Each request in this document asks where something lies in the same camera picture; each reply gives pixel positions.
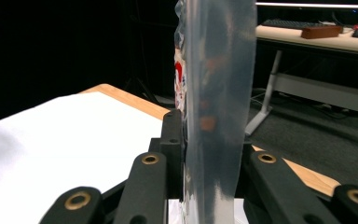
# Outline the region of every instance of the desk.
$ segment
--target desk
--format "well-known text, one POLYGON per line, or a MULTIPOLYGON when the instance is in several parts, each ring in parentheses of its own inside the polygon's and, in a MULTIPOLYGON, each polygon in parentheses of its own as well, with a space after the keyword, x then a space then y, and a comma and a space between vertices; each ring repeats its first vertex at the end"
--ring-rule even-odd
MULTIPOLYGON (((111 189, 128 177, 133 159, 147 151, 150 137, 159 137, 167 112, 102 84, 0 120, 0 166, 5 168, 0 167, 0 223, 36 223, 68 189, 111 189)), ((308 186, 323 194, 331 196, 339 184, 288 164, 308 186)))
POLYGON ((301 37, 300 30, 257 26, 257 44, 270 46, 276 49, 277 53, 269 75, 263 106, 246 126, 246 133, 252 134, 268 116, 271 109, 269 100, 274 91, 358 111, 358 89, 278 73, 282 53, 285 50, 358 60, 358 38, 351 37, 351 33, 339 37, 304 39, 301 37))

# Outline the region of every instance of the transparent plastic sheet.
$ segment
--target transparent plastic sheet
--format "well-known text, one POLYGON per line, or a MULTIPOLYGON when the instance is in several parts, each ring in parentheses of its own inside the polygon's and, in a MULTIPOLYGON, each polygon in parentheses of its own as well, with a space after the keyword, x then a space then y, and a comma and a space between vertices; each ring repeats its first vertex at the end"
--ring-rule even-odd
POLYGON ((186 0, 184 222, 234 223, 255 61, 255 2, 186 0))

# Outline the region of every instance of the gray carpet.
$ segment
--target gray carpet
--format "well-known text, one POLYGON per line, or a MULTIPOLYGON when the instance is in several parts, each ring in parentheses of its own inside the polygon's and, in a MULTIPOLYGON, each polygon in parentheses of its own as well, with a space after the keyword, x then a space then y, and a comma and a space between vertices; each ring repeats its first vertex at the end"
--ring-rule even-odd
MULTIPOLYGON (((261 108, 257 97, 249 120, 261 108)), ((269 116, 250 137, 253 144, 334 178, 358 185, 358 113, 275 92, 269 116)))

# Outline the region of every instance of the wooden table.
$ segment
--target wooden table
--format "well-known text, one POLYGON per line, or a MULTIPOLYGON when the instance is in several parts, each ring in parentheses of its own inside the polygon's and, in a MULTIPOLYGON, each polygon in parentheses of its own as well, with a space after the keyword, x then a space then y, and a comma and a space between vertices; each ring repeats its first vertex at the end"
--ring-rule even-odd
MULTIPOLYGON (((92 87, 88 90, 82 91, 82 93, 95 92, 95 91, 104 93, 112 98, 115 98, 116 100, 119 100, 120 102, 126 105, 130 105, 134 108, 137 108, 157 119, 162 120, 163 116, 169 112, 169 110, 166 108, 150 103, 142 98, 139 98, 135 95, 132 95, 126 91, 122 91, 108 84, 101 84, 92 87)), ((288 160, 285 161, 308 187, 315 189, 325 195, 332 196, 334 192, 334 188, 339 185, 339 183, 336 180, 328 176, 316 173, 292 161, 288 161, 288 160)))

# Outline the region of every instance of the white desk frame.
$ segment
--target white desk frame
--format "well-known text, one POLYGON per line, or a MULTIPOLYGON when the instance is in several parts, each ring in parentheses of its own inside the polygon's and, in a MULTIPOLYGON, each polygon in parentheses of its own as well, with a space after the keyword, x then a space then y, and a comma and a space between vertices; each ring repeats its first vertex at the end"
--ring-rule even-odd
MULTIPOLYGON (((300 37, 301 31, 299 30, 258 26, 256 35, 258 38, 271 41, 358 54, 358 38, 351 37, 351 32, 333 38, 304 39, 300 37)), ((251 135, 269 115, 272 109, 269 101, 274 91, 281 91, 358 111, 358 89, 278 73, 281 57, 282 49, 278 49, 269 75, 262 108, 246 126, 246 134, 251 135)))

